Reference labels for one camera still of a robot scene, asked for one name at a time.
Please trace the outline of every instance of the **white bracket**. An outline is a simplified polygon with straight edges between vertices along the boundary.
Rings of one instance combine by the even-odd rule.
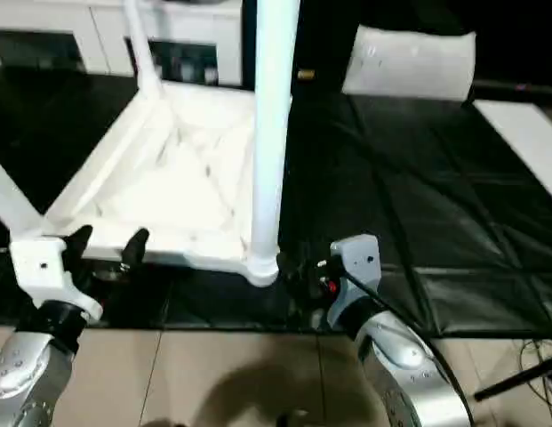
[[[74,286],[72,275],[64,270],[60,238],[21,238],[11,242],[12,265],[19,287],[37,308],[45,301],[68,302],[84,310],[92,320],[100,320],[102,307]]]

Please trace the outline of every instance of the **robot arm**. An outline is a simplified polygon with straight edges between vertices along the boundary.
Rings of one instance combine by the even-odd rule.
[[[373,297],[380,282],[376,237],[360,235],[333,243],[330,259],[319,262],[317,268],[322,283],[339,284],[327,321],[331,327],[341,326],[355,341],[390,424],[473,425],[467,401],[443,356],[378,296]]]
[[[91,227],[66,238],[13,241],[11,256],[19,286],[37,310],[24,319],[0,351],[0,427],[47,427],[64,391],[78,351],[78,337],[99,320],[102,307],[89,277],[78,289],[73,272],[81,264]],[[125,247],[114,276],[140,262],[148,239],[140,230]]]

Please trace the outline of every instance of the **white cylinder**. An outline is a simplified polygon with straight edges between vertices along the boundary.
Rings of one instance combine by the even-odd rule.
[[[299,11],[300,0],[258,2],[252,243],[248,258],[248,279],[256,286],[267,286],[277,277],[277,232]]]
[[[161,94],[161,81],[155,71],[148,38],[143,30],[138,0],[124,0],[133,54],[137,63],[137,85],[147,96]]]

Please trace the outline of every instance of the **white cabinet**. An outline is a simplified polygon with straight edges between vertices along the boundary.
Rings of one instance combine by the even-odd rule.
[[[240,85],[242,2],[140,0],[145,31],[163,78]],[[135,64],[128,36],[122,0],[0,0],[0,66],[12,62],[12,56],[48,57],[65,51],[77,57],[79,68],[87,73],[131,76]]]
[[[108,63],[101,46],[90,8],[86,4],[41,3],[29,1],[0,1],[0,40],[11,44],[9,52],[2,56],[14,55],[21,49],[18,43],[24,37],[32,42],[35,39],[56,36],[72,37],[81,67],[88,73],[108,73]]]
[[[242,83],[242,0],[227,0],[216,5],[155,0],[142,2],[140,11],[158,67],[168,68],[178,77],[183,75],[183,81],[191,81],[191,74],[198,68],[207,80],[217,77],[221,85]],[[120,3],[93,5],[92,17],[110,72],[132,75],[128,28]]]

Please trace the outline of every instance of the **black cable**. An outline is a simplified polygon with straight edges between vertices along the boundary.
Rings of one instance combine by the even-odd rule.
[[[550,347],[552,347],[552,342],[545,341],[544,343],[546,345],[549,345]],[[524,371],[524,363],[523,363],[524,352],[527,350],[528,346],[531,345],[531,344],[534,345],[534,347],[537,351],[537,356],[539,358],[539,362],[542,363],[544,361],[544,359],[542,357],[542,354],[540,353],[540,344],[537,341],[531,340],[531,341],[524,342],[523,346],[521,347],[521,350],[520,350],[520,353],[519,353],[519,358],[518,358],[518,365],[519,365],[519,369],[521,371]],[[546,379],[545,376],[542,376],[541,380],[542,380],[542,389],[544,390],[544,396],[538,390],[536,390],[534,385],[532,385],[531,383],[527,383],[527,385],[531,389],[532,393],[534,393],[534,395],[537,398],[539,398],[542,402],[544,402],[547,405],[548,412],[550,413],[550,418],[552,419],[552,402],[550,401],[550,392],[552,390],[550,389],[550,384],[547,383],[547,379]]]
[[[455,376],[449,364],[447,363],[447,360],[445,360],[445,357],[444,355],[442,355],[442,352],[438,350],[437,347],[433,345],[431,341],[426,337],[424,332],[421,330],[421,326],[418,324],[418,322],[416,322],[412,318],[408,318],[408,316],[403,315],[400,310],[396,309],[389,302],[382,299],[377,293],[371,292],[369,289],[367,289],[366,286],[364,286],[357,278],[355,278],[353,275],[351,275],[348,271],[345,270],[344,266],[342,266],[343,265],[342,262],[340,263],[340,265],[341,265],[340,273],[342,274],[342,276],[346,277],[353,285],[355,285],[363,292],[365,292],[376,304],[378,304],[378,306],[382,310],[391,311],[406,325],[410,326],[411,330],[428,346],[429,350],[432,352],[437,362],[441,365],[442,369],[444,370],[444,374],[447,376],[447,379],[449,380],[450,384],[455,389],[457,394],[460,396],[460,399],[463,402],[463,406],[465,407],[465,410],[468,413],[469,423],[471,425],[474,425],[473,415],[471,414],[471,410],[469,409],[468,400],[466,398],[465,393],[463,392],[463,389],[461,388],[460,382],[458,381],[457,377]]]

